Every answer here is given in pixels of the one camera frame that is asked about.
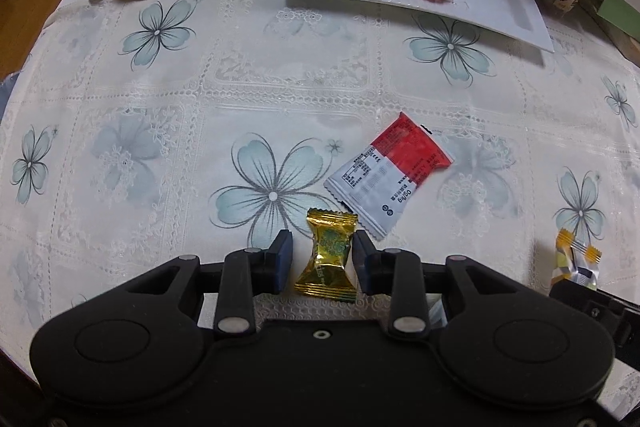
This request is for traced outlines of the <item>yellow silver snack packet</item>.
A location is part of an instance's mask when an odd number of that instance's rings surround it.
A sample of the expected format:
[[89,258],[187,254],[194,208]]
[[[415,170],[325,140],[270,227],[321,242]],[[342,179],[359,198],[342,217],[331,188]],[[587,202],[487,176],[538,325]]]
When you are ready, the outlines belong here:
[[568,280],[597,289],[601,258],[598,248],[578,241],[573,232],[561,229],[555,239],[555,268],[551,285]]

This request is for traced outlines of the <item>gold candy wrapper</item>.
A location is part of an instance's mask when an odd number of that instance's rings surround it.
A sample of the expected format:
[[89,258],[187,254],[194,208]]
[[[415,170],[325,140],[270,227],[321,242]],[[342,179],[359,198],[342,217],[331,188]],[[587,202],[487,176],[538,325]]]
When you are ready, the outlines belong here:
[[307,225],[312,234],[312,251],[294,289],[308,297],[354,303],[357,288],[347,274],[347,261],[358,216],[312,208],[307,212]]

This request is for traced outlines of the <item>red white snack packet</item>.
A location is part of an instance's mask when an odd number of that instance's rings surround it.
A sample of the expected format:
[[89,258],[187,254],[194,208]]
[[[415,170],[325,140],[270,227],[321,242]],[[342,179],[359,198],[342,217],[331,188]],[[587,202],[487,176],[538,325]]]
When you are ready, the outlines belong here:
[[399,116],[363,152],[324,181],[337,202],[358,216],[375,239],[390,234],[408,200],[437,170],[454,165],[454,156],[436,136],[407,114]]

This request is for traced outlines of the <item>white floral tablecloth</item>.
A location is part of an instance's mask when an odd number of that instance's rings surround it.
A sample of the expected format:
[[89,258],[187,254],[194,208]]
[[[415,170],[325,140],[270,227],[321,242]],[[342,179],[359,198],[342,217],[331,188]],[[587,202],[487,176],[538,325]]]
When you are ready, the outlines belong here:
[[[639,306],[639,71],[587,17],[553,50],[352,0],[64,0],[1,121],[1,404],[32,425],[613,425],[639,361],[549,296],[561,229]],[[454,156],[376,248],[390,297],[300,295],[324,181],[401,113]],[[293,235],[256,332],[217,333],[224,258]]]

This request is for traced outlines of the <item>desk calendar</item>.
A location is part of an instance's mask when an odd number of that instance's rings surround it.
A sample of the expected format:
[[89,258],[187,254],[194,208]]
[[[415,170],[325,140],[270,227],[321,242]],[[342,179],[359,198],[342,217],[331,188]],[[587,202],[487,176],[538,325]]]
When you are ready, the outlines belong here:
[[639,0],[603,0],[598,15],[629,37],[639,40]]

